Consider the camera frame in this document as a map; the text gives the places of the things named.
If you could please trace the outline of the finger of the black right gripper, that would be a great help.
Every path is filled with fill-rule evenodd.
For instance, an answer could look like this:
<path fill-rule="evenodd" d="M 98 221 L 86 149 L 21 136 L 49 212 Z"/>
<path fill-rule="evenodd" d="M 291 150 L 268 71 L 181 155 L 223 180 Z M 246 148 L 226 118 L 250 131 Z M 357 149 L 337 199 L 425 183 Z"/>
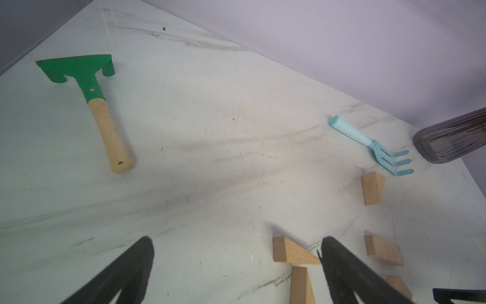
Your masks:
<path fill-rule="evenodd" d="M 453 300 L 470 301 L 476 303 L 485 303 L 485 290 L 456 290 L 434 288 L 432 290 L 434 300 L 441 304 L 454 304 Z"/>

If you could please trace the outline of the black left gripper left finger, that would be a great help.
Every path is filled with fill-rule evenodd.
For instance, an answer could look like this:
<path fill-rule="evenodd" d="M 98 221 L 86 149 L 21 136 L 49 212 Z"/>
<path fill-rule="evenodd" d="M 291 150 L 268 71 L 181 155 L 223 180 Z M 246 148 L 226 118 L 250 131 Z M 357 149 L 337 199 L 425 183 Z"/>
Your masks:
<path fill-rule="evenodd" d="M 142 303 L 153 266 L 154 247 L 144 236 L 64 303 Z"/>

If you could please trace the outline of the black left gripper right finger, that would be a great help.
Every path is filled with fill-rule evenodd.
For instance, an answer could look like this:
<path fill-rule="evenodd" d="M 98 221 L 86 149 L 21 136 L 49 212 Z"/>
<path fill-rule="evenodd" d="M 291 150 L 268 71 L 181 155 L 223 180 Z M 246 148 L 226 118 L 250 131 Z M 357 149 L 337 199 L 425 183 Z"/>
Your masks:
<path fill-rule="evenodd" d="M 333 237 L 322 240 L 318 258 L 334 303 L 411 303 Z"/>

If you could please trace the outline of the natural wooden square block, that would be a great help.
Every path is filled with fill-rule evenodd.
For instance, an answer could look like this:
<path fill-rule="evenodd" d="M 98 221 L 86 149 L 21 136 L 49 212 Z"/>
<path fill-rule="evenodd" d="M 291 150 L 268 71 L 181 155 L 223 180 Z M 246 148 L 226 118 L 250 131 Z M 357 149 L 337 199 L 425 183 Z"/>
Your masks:
<path fill-rule="evenodd" d="M 393 242 L 383 239 L 381 236 L 371 232 L 364 232 L 364 245 L 369 257 L 383 263 L 404 267 L 404 258 L 401 247 Z"/>

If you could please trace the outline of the natural wooden wedge block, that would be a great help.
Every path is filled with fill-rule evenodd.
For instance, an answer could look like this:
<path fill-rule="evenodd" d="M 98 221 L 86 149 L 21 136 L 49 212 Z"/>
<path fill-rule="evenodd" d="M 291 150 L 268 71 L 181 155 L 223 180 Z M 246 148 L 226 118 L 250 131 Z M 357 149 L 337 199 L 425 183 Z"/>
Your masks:
<path fill-rule="evenodd" d="M 306 267 L 292 267 L 290 304 L 316 304 Z"/>

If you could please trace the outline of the natural wooden triangle block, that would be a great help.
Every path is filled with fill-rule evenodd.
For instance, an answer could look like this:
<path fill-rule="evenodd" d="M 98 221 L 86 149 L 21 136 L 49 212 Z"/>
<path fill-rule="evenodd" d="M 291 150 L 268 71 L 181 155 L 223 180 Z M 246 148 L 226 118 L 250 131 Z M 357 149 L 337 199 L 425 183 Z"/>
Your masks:
<path fill-rule="evenodd" d="M 272 239 L 273 261 L 280 263 L 319 265 L 320 260 L 285 236 Z"/>

